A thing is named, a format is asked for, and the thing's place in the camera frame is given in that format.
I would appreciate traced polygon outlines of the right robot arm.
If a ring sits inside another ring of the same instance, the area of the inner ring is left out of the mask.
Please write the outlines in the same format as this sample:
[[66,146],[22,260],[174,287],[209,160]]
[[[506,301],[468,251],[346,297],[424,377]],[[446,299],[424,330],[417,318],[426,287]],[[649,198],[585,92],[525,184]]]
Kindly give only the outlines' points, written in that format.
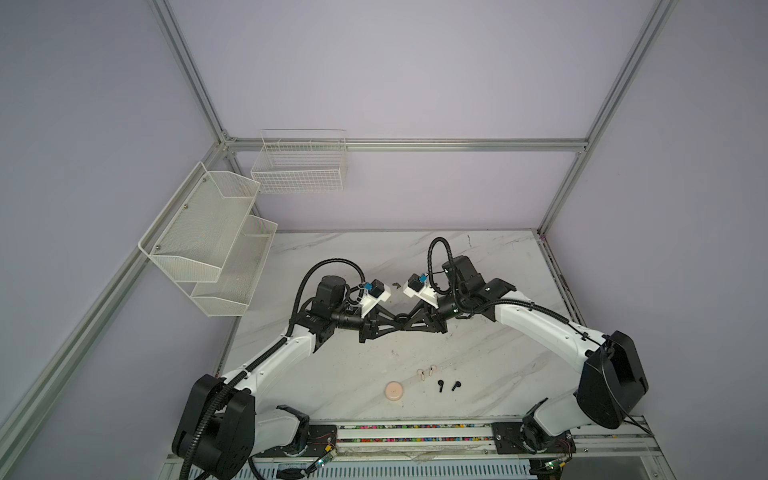
[[575,389],[528,410],[517,439],[521,448],[542,453],[575,428],[598,425],[615,430],[631,419],[631,410],[649,390],[631,337],[575,323],[502,279],[485,281],[465,255],[449,254],[442,271],[448,281],[445,289],[436,285],[432,266],[408,281],[406,293],[419,301],[410,313],[395,316],[397,329],[444,332],[450,319],[482,315],[534,340],[580,375]]

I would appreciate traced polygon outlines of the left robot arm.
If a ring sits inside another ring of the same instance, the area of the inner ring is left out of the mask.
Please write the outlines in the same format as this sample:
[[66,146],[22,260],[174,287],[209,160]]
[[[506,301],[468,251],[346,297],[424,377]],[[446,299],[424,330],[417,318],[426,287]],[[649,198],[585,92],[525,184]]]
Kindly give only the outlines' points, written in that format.
[[286,331],[240,367],[215,377],[206,374],[192,386],[172,451],[182,460],[179,478],[231,479],[254,455],[278,449],[290,456],[309,446],[308,414],[281,404],[259,413],[258,402],[276,382],[316,353],[337,330],[350,330],[360,342],[405,330],[412,317],[384,307],[388,285],[361,276],[350,285],[336,275],[324,276],[311,297],[304,291],[315,274],[333,259],[319,262],[302,279]]

